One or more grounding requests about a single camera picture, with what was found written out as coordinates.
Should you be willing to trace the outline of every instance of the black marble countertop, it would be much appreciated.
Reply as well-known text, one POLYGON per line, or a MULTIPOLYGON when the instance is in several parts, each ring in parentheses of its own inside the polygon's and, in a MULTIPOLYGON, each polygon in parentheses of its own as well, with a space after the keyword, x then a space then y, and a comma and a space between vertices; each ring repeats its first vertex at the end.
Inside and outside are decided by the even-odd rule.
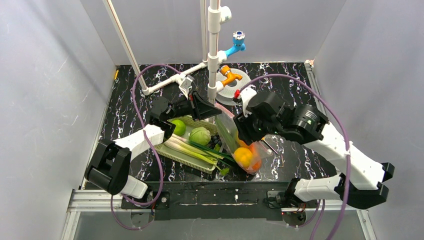
MULTIPOLYGON (((230 68, 246 72, 251 79, 265 74, 280 73, 296 77, 310 86, 305 65, 300 62, 230 63, 227 65, 230 68)), ((171 66, 182 72, 193 67, 194 64, 171 64, 171 66)), ((129 65, 121 65, 118 69, 119 72, 113 84, 100 139, 123 138, 141 129, 141 123, 137 118, 131 99, 131 88, 135 79, 134 71, 129 65)), ((197 88, 197 91, 205 100, 207 99, 208 73, 207 68, 204 68, 191 74, 194 77, 193 87, 197 88)), ((166 67, 153 67, 143 77, 147 86, 153 86, 174 74, 172 70, 166 67)), ((287 79, 264 79, 256 83, 255 86, 258 91, 277 93, 291 105, 310 104, 316 106, 315 99, 307 90, 287 79)), ((143 116, 146 114, 147 108, 150 107, 152 99, 157 96, 164 96, 173 102, 180 98, 182 93, 176 83, 171 83, 148 97, 144 97, 141 86, 137 84, 136 99, 143 116)), ((227 106, 227 108, 235 115, 241 111, 241 105, 227 106)), ((264 159, 262 167, 256 175, 247 174, 238 167, 232 168, 226 176, 221 176, 217 171, 207 174, 160 156, 164 180, 169 182, 289 182, 294 177, 311 179, 330 177, 336 174, 334 166, 322 156, 298 143, 285 141, 279 136, 271 135, 266 136, 265 140, 280 154, 264 159)), ((129 174, 146 182, 159 181, 159 168, 152 150, 144 152, 131 162, 129 174)))

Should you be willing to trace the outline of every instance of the orange faucet handle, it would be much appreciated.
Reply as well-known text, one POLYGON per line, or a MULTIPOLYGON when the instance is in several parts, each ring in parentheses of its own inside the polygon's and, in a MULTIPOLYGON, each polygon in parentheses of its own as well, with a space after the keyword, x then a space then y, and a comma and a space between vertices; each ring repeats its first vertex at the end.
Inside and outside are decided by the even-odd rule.
POLYGON ((227 65, 221 67, 221 74, 226 77, 224 81, 221 81, 222 85, 225 87, 228 84, 232 83, 234 80, 241 80, 242 76, 236 73, 231 72, 231 68, 227 65))

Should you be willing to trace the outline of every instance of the basket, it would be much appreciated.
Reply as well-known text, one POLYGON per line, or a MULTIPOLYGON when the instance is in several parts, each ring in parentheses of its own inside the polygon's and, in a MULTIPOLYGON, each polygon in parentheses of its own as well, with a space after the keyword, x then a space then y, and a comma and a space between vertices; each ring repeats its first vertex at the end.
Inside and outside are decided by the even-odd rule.
MULTIPOLYGON (((182 116, 177 117, 172 120, 181 120, 183 123, 185 123, 185 133, 182 135, 182 138, 189 139, 189 133, 192 132, 193 129, 198 127, 204 127, 207 130, 210 131, 210 135, 213 136, 217 134, 217 126, 214 124, 207 122, 207 121, 193 121, 191 116, 182 116)), ((182 163, 184 165, 187 165, 189 167, 192 167, 194 169, 200 170, 207 174, 212 174, 212 172, 215 170, 215 165, 212 165, 210 163, 207 163, 203 160, 200 160, 198 158, 189 156, 187 154, 184 154, 182 152, 176 151, 172 148, 167 147, 165 144, 160 144, 154 147, 158 154, 167 157, 169 159, 172 159, 174 161, 177 161, 179 163, 182 163)))

